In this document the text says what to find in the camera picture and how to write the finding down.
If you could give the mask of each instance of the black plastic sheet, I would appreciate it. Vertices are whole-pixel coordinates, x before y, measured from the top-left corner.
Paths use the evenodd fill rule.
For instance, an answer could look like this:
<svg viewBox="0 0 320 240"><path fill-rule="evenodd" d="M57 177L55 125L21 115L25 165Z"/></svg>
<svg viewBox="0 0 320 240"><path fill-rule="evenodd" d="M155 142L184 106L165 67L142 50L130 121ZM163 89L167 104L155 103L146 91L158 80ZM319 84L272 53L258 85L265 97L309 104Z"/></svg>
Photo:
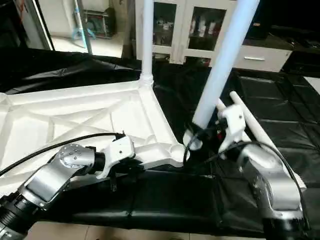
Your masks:
<svg viewBox="0 0 320 240"><path fill-rule="evenodd" d="M0 91L18 94L134 81L141 63L83 53L0 49ZM154 92L179 142L196 109L209 68L156 63ZM303 193L313 233L320 237L320 97L300 76L234 69L221 96L232 104L235 90L270 135L308 189ZM216 148L205 143L192 154L201 162ZM262 223L247 182L235 163L220 160L207 174L162 166L71 190L47 220L175 232L263 237Z"/></svg>

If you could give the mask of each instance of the drawer handle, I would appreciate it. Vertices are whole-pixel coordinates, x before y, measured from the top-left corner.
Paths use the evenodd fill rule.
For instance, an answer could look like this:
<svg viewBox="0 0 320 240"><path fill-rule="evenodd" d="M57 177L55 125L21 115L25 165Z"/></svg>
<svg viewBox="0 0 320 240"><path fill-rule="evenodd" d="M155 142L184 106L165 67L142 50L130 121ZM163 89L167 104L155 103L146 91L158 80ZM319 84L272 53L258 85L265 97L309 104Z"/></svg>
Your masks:
<svg viewBox="0 0 320 240"><path fill-rule="evenodd" d="M254 57L254 56L245 56L244 59L246 60L254 60L254 61L265 61L264 57Z"/></svg>

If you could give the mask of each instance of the glass cabinet door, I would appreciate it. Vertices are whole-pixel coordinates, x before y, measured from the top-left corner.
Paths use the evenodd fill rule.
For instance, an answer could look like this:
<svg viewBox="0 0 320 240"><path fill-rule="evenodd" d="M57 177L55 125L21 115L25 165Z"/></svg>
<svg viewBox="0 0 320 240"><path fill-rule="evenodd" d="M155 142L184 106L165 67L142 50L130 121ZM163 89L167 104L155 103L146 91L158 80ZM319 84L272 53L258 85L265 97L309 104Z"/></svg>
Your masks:
<svg viewBox="0 0 320 240"><path fill-rule="evenodd" d="M186 0L155 0L153 18L153 52L156 56L166 55L175 63L180 42L181 26ZM142 57L143 0L135 1L137 58Z"/></svg>
<svg viewBox="0 0 320 240"><path fill-rule="evenodd" d="M234 0L186 0L185 18L178 50L178 63L188 58L211 59L228 28Z"/></svg>
<svg viewBox="0 0 320 240"><path fill-rule="evenodd" d="M225 16L225 9L196 6L190 24L188 49L214 51Z"/></svg>
<svg viewBox="0 0 320 240"><path fill-rule="evenodd" d="M176 4L154 3L153 45L171 47L176 10Z"/></svg>

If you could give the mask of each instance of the cabinet drawer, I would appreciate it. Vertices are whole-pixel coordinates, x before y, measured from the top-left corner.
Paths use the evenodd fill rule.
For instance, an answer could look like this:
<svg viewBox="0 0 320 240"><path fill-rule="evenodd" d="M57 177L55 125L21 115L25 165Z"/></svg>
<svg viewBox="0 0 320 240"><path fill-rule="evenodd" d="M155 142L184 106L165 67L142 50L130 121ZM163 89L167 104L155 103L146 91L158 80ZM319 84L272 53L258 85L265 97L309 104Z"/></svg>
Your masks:
<svg viewBox="0 0 320 240"><path fill-rule="evenodd" d="M243 45L234 67L269 72L280 72L292 51Z"/></svg>

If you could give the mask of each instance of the black cable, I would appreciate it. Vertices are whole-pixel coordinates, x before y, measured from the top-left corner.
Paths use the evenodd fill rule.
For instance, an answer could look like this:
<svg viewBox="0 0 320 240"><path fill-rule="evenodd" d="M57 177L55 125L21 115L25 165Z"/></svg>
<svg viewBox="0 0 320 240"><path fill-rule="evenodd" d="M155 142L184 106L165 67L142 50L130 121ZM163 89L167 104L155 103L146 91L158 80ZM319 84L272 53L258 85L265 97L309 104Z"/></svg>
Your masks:
<svg viewBox="0 0 320 240"><path fill-rule="evenodd" d="M35 156L43 154L43 153L45 153L47 151L50 151L52 149L61 147L61 146L66 145L66 144L71 144L73 142L77 142L77 141L80 141L80 140L90 139L90 138L95 138L95 137L101 137L101 136L115 136L117 138L117 137L123 137L124 134L115 133L115 132L101 132L101 133L95 133L95 134L76 137L76 138L73 138L73 139L70 139L70 140L66 140L66 141L62 141L62 142L56 143L56 144L51 145L51 146L47 146L47 147L45 147L43 149L40 149L39 151L35 151L35 152L29 154L28 156L25 156L24 158L20 159L19 161L16 161L13 164L7 166L5 169L0 171L0 177L2 175L6 174L7 172L9 172L10 170L14 169L15 167L19 166L20 164L23 164L24 162L28 161L29 159L32 159Z"/></svg>
<svg viewBox="0 0 320 240"><path fill-rule="evenodd" d="M304 196L302 194L302 191L301 191L299 183L298 183L298 181L297 181L297 179L296 179L296 177L294 175L294 172L292 171L292 169L291 169L289 163L287 162L287 160L274 147L270 146L269 144L266 144L266 143L260 142L260 141L241 141L241 142L237 142L235 144L230 145L226 150L220 152L219 154L216 154L216 155L208 158L207 160L197 164L196 167L198 167L200 165L205 165L205 164L207 164L209 162L212 162L212 161L218 159L220 157L220 155L225 154L226 152L230 151L231 149L234 149L234 148L237 148L237 147L241 147L241 146L247 146L247 145L262 145L262 146L265 146L265 147L269 148L270 150L272 150L280 158L280 160L283 162L284 166L288 170L288 173L289 173L290 177L292 178L292 180L294 181L294 183L296 184L296 186L298 188L305 226L306 226L306 229L308 231L311 230L310 221L309 221L309 214L308 214L308 211L307 211L307 205L306 205L306 202L305 202L305 198L304 198Z"/></svg>
<svg viewBox="0 0 320 240"><path fill-rule="evenodd" d="M184 149L183 161L182 161L184 166L187 163L188 151L190 150L190 147L194 143L194 141L197 140L199 137L201 137L206 132L211 131L211 130L216 130L216 129L217 129L216 127L207 127L205 129L199 130L198 132L195 133L195 135L192 136L191 140L189 141L189 143L186 145L186 147Z"/></svg>

